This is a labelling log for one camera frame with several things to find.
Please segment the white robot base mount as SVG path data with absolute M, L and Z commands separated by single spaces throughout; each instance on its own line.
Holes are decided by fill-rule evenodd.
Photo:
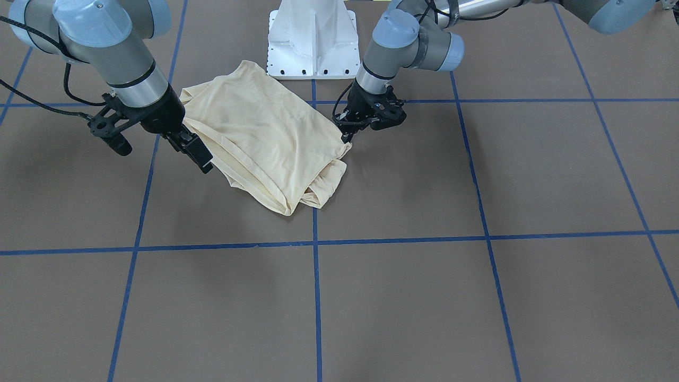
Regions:
M 356 15 L 344 1 L 282 1 L 268 17 L 266 72 L 282 80 L 354 79 Z

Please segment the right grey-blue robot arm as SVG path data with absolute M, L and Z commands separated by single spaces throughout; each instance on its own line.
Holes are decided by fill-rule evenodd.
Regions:
M 68 67 L 90 64 L 109 85 L 97 115 L 78 113 L 94 137 L 119 155 L 132 147 L 122 133 L 135 124 L 158 134 L 202 172 L 212 155 L 184 125 L 185 107 L 145 45 L 171 27 L 165 1 L 11 1 L 2 21 L 25 44 L 60 56 Z

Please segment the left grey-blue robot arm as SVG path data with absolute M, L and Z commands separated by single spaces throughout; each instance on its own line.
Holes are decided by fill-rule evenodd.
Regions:
M 548 75 L 558 56 L 533 54 L 568 37 L 557 32 L 564 14 L 596 36 L 609 37 L 640 22 L 660 1 L 392 1 L 378 20 L 358 74 L 344 90 L 347 106 L 333 121 L 343 140 L 365 129 L 403 123 L 394 94 L 401 70 L 452 73 L 480 90 L 472 99 L 580 99 L 569 75 Z

